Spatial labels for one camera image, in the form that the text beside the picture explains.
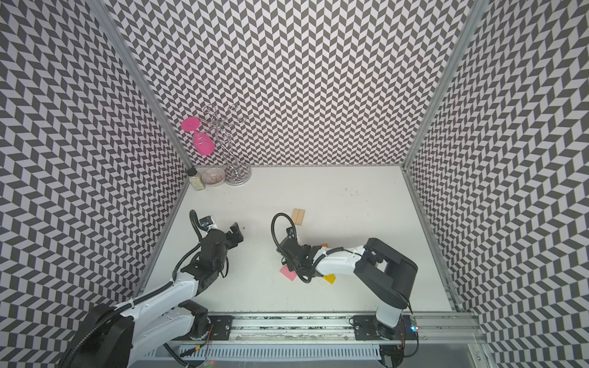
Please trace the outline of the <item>natural wood block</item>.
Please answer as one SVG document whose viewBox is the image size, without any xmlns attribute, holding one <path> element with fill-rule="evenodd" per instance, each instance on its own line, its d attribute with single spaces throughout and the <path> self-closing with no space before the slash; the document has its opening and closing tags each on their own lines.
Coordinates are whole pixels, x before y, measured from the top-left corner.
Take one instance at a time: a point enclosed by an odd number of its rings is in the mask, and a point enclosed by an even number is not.
<svg viewBox="0 0 589 368">
<path fill-rule="evenodd" d="M 294 209 L 293 213 L 292 213 L 292 220 L 294 222 L 294 224 L 299 225 L 299 214 L 300 214 L 300 209 Z"/>
<path fill-rule="evenodd" d="M 304 220 L 305 217 L 305 210 L 304 209 L 300 209 L 298 211 L 298 217 L 297 217 L 297 224 L 298 225 L 302 225 L 302 222 Z"/>
</svg>

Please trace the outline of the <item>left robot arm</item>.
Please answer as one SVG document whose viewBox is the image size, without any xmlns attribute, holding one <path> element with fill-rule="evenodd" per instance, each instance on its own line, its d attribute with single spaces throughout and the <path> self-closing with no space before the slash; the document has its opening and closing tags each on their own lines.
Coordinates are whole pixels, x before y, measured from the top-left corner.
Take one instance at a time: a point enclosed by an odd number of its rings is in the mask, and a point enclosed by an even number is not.
<svg viewBox="0 0 589 368">
<path fill-rule="evenodd" d="M 129 367 L 178 337 L 208 340 L 213 322 L 193 299 L 222 274 L 228 251 L 243 242 L 239 224 L 210 229 L 159 288 L 119 305 L 92 308 L 67 345 L 59 367 Z"/>
</svg>

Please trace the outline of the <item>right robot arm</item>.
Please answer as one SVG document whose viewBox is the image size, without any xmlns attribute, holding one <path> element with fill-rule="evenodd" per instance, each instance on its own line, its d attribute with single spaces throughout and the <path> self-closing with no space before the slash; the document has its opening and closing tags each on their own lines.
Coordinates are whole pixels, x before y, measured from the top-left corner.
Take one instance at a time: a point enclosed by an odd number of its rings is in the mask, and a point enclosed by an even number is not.
<svg viewBox="0 0 589 368">
<path fill-rule="evenodd" d="M 376 238 L 355 248 L 328 248 L 300 245 L 291 235 L 276 248 L 282 264 L 305 283 L 339 274 L 356 276 L 379 299 L 375 332 L 386 339 L 395 336 L 403 311 L 410 308 L 418 272 L 414 261 Z"/>
</svg>

